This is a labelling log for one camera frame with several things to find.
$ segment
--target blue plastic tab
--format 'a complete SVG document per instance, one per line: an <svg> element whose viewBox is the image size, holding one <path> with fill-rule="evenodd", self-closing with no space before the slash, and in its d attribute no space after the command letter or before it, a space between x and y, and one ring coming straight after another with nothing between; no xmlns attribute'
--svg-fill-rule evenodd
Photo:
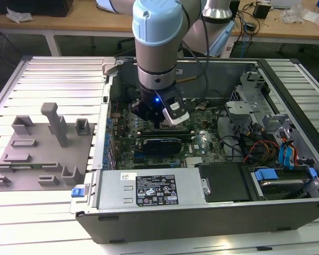
<svg viewBox="0 0 319 255"><path fill-rule="evenodd" d="M179 0L135 0L132 8L132 32L146 46L160 46L171 41L183 22Z"/></svg>
<svg viewBox="0 0 319 255"><path fill-rule="evenodd" d="M219 37L211 45L209 49L211 56L217 57L222 53L222 50L228 41L234 25L234 21L230 21L229 24L222 31L222 33L219 35Z"/></svg>
<svg viewBox="0 0 319 255"><path fill-rule="evenodd" d="M293 167L291 166L291 163L290 163L290 157L292 155L292 149L291 147L287 147L287 150L286 150L286 155L285 155L285 160L284 160L284 165L285 166L288 166L290 169L292 169Z"/></svg>
<svg viewBox="0 0 319 255"><path fill-rule="evenodd" d="M261 181L264 178L262 174L260 173L260 171L256 171L254 174L258 181Z"/></svg>
<svg viewBox="0 0 319 255"><path fill-rule="evenodd" d="M73 198L83 198L84 195L84 188L73 188L71 192L71 197Z"/></svg>
<svg viewBox="0 0 319 255"><path fill-rule="evenodd" d="M285 144L282 143L280 146L280 151L279 151L279 163L282 164L283 163L283 152L285 151Z"/></svg>
<svg viewBox="0 0 319 255"><path fill-rule="evenodd" d="M256 171L254 174L258 181L278 179L278 175L276 174L275 169L273 168L262 168Z"/></svg>
<svg viewBox="0 0 319 255"><path fill-rule="evenodd" d="M96 0L96 2L99 8L116 13L110 0Z"/></svg>
<svg viewBox="0 0 319 255"><path fill-rule="evenodd" d="M312 178L316 178L318 176L316 170L313 167L310 167L308 170L309 170L309 174L312 176Z"/></svg>

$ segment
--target table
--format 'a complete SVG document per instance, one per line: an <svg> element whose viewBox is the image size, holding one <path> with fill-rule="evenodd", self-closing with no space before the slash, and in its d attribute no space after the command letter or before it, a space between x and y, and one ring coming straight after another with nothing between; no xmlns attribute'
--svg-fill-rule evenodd
<svg viewBox="0 0 319 255"><path fill-rule="evenodd" d="M46 101L55 101L68 123L82 117L97 124L105 90L103 59L34 57L21 61L0 94L0 156L13 133L10 124L15 115L30 114L32 121L46 122L39 111ZM319 91L319 84L301 65L293 65L288 59L268 59L268 62L280 72L280 79L289 90L296 92L295 85L302 83L303 95ZM302 70L305 77L298 74L298 70ZM312 101L312 97L306 101L303 97L297 102L309 105L308 100ZM90 151L90 155L93 154L94 147ZM85 183L91 179L91 165L92 159L89 159ZM0 255L319 254L319 219L295 231L99 245L69 213L70 201L71 191L0 192ZM257 247L273 250L258 251Z"/></svg>
<svg viewBox="0 0 319 255"><path fill-rule="evenodd" d="M239 9L242 10L245 4L253 2L252 0L241 0ZM303 0L303 6L313 12L319 13L319 8L316 6L317 0ZM253 14L253 7L250 7L246 12ZM271 10L265 20L259 19L261 29L256 34L252 41L263 43L281 43L281 44L319 44L319 26L304 20L303 23L284 24L280 20L282 10ZM255 19L244 14L244 20L257 24ZM236 18L236 26L233 29L232 35L228 40L228 46L238 39L240 34L240 20Z"/></svg>
<svg viewBox="0 0 319 255"><path fill-rule="evenodd" d="M54 36L133 37L132 17L99 10L94 0L74 0L67 17L33 16L34 20L17 24L0 15L2 33L43 35L52 56L61 56Z"/></svg>
<svg viewBox="0 0 319 255"><path fill-rule="evenodd" d="M240 9L253 0L241 0ZM303 0L305 8L319 11L317 0ZM272 10L267 18L261 21L260 32L253 41L265 43L319 44L319 26L305 21L303 24L283 24L280 21L281 10ZM96 7L94 0L74 0L73 7L67 17L33 16L31 22L17 24L5 15L0 15L0 30L3 33L20 33L44 35L52 56L61 56L59 46L54 38L56 35L67 36L105 36L133 37L132 17L104 12ZM254 21L245 15L246 21ZM237 40L240 30L235 27L221 57L229 57L233 43Z"/></svg>

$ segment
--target gray plastic board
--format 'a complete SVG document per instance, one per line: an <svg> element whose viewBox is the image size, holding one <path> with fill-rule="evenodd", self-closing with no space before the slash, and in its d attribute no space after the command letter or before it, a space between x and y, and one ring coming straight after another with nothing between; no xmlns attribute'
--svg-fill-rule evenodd
<svg viewBox="0 0 319 255"><path fill-rule="evenodd" d="M50 163L59 162L62 166L66 166L70 173L77 166L84 181L85 171L87 167L88 156L91 147L91 141L94 132L94 125L90 124L90 135L77 135L75 124L67 123L68 131L67 138L69 146L61 148L55 135L52 135L49 124L35 123L34 126L28 126L27 129L30 135L17 135L14 133L10 142L6 146L0 163L5 155L30 155L29 163ZM15 147L11 144L14 141L21 139L35 139L35 147ZM1 176L6 176L11 183L9 186L0 186L0 191L31 191L31 190L70 190L74 185L66 185L61 178L61 171L45 171L43 169L15 169L13 172L0 173ZM58 185L41 186L39 176L55 175L59 180Z"/></svg>

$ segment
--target blue drive latch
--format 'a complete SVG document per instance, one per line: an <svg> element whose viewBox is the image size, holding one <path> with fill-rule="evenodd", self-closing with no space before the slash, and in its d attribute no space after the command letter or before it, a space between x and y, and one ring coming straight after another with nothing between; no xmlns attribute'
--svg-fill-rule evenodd
<svg viewBox="0 0 319 255"><path fill-rule="evenodd" d="M278 179L275 169L272 169L272 168L261 168L258 171L256 171L254 174L258 181Z"/></svg>

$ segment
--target metal slatted surface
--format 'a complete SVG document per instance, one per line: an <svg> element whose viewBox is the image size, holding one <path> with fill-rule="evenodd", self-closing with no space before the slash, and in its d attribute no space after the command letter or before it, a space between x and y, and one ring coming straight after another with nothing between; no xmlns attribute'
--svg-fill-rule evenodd
<svg viewBox="0 0 319 255"><path fill-rule="evenodd" d="M48 64L80 66L86 64L101 65L101 63L102 58L42 57L33 59L28 66L46 66ZM27 86L25 82L16 83L18 85L15 85L14 90L21 84ZM57 96L58 90L47 94L49 97L40 96L40 94L49 91L39 88L39 86L45 84L44 81L30 83L34 88L39 88L33 90L35 97L12 97L12 95L16 95L14 92L22 92L22 89L10 92L9 97L3 103L6 107L0 107L1 114L8 114L0 115L0 152L8 143L9 134L12 132L10 125L15 116L10 114L19 111L19 107L31 106L29 111L34 113L36 106L39 107L46 101L55 101L59 106L72 107L72 111L71 108L62 108L62 111L66 113L65 120L67 122L74 122L78 117L85 117L90 122L97 123L99 113L93 114L91 112L95 109L95 106L100 104L102 91L95 89L94 97L78 96L77 93L74 95L75 88L71 87L71 84L78 83L85 84L85 82L78 81L68 82L69 87L65 89L68 93L65 93L67 95L65 97ZM88 106L87 114L84 114L84 110L80 110L82 114L79 114L77 112L78 106ZM40 114L31 115L31 119L33 122L47 122L47 119ZM93 137L92 144L94 145L95 142L96 136ZM92 158L89 158L87 170L91 170L92 163ZM88 183L90 179L91 173L89 172L85 176L85 183ZM319 254L319 219L296 231L99 245L91 240L87 232L75 220L74 215L69 213L70 200L71 191L0 192L0 255L84 254L88 252L106 255ZM258 246L272 247L273 250L258 251L256 248Z"/></svg>
<svg viewBox="0 0 319 255"><path fill-rule="evenodd" d="M291 61L270 59L268 64L276 71L279 79L319 132L319 84L307 74L303 74L300 71L300 66ZM270 96L277 109L284 113L285 111L275 94L271 92Z"/></svg>

